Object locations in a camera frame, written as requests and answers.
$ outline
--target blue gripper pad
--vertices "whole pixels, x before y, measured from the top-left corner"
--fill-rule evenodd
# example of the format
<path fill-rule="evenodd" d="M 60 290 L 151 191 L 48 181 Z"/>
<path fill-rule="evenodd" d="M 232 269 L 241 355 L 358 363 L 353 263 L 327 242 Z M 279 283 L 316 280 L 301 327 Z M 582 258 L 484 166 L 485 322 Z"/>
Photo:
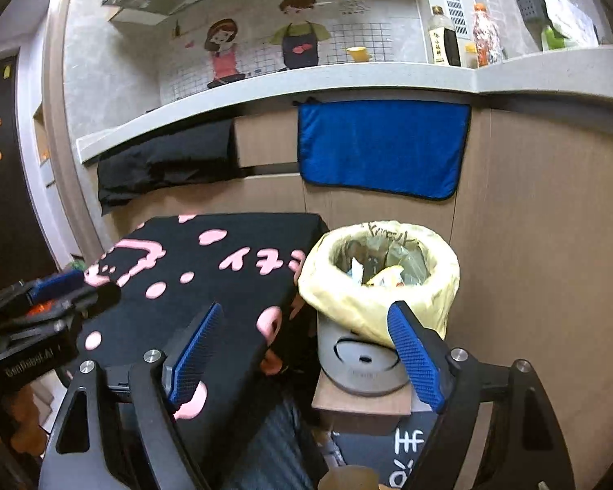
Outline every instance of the blue gripper pad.
<path fill-rule="evenodd" d="M 60 272 L 45 279 L 39 279 L 29 291 L 32 304 L 42 304 L 61 298 L 84 285 L 84 273 L 79 269 Z"/>
<path fill-rule="evenodd" d="M 175 410 L 193 398 L 204 369 L 216 351 L 223 316 L 220 304 L 212 304 L 205 316 L 198 315 L 165 348 L 161 383 Z"/>
<path fill-rule="evenodd" d="M 454 386 L 454 377 L 445 359 L 449 348 L 435 330 L 420 324 L 405 302 L 390 306 L 387 323 L 397 355 L 407 369 L 418 398 L 437 413 L 443 412 Z"/>

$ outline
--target soy sauce bottle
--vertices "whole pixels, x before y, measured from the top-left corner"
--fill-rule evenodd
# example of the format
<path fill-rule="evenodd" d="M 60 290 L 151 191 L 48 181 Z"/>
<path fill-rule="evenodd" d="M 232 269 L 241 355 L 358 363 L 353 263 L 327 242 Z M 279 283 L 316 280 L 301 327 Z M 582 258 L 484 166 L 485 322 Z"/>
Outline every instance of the soy sauce bottle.
<path fill-rule="evenodd" d="M 452 67 L 461 66 L 459 45 L 456 42 L 456 28 L 443 14 L 441 6 L 432 7 L 433 16 L 430 18 L 427 30 L 432 43 L 433 63 Z"/>

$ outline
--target blue towel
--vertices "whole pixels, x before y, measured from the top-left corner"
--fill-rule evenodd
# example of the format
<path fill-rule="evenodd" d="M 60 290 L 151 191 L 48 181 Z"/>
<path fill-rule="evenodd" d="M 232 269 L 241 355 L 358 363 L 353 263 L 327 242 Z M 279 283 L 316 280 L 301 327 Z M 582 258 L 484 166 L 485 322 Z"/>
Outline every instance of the blue towel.
<path fill-rule="evenodd" d="M 306 182 L 441 200 L 459 182 L 470 106 L 371 100 L 299 106 Z"/>

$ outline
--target apron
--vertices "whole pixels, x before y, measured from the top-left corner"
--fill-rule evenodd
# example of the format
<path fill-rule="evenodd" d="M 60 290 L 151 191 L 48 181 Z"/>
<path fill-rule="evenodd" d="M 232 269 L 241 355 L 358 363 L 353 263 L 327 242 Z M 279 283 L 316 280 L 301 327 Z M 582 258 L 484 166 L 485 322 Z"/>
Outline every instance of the apron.
<path fill-rule="evenodd" d="M 318 38 L 313 25 L 308 22 L 311 31 L 305 35 L 291 36 L 291 25 L 286 28 L 282 39 L 282 53 L 284 64 L 291 70 L 295 68 L 317 67 L 318 65 Z"/>
<path fill-rule="evenodd" d="M 207 88 L 216 88 L 245 79 L 245 73 L 240 73 L 236 67 L 236 45 L 232 45 L 223 53 L 212 53 L 211 62 L 214 67 L 214 80 L 207 84 Z"/>

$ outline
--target metal screw head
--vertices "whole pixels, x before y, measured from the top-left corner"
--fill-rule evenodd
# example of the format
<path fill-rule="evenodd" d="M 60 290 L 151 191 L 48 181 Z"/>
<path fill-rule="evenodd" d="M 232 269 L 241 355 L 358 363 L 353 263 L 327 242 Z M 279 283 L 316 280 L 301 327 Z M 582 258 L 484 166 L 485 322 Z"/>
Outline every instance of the metal screw head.
<path fill-rule="evenodd" d="M 454 348 L 450 352 L 450 355 L 452 356 L 452 359 L 454 359 L 458 363 L 462 363 L 466 359 L 468 359 L 468 352 L 466 352 L 463 348 Z"/>
<path fill-rule="evenodd" d="M 155 361 L 158 361 L 160 357 L 161 352 L 159 350 L 148 350 L 143 355 L 143 359 L 146 363 L 154 363 Z"/>
<path fill-rule="evenodd" d="M 515 362 L 515 368 L 526 374 L 527 372 L 531 372 L 531 363 L 526 359 L 518 359 Z"/>
<path fill-rule="evenodd" d="M 93 368 L 95 368 L 95 363 L 93 361 L 84 361 L 81 365 L 80 365 L 80 372 L 82 374 L 88 374 L 89 372 L 91 372 L 93 370 Z"/>

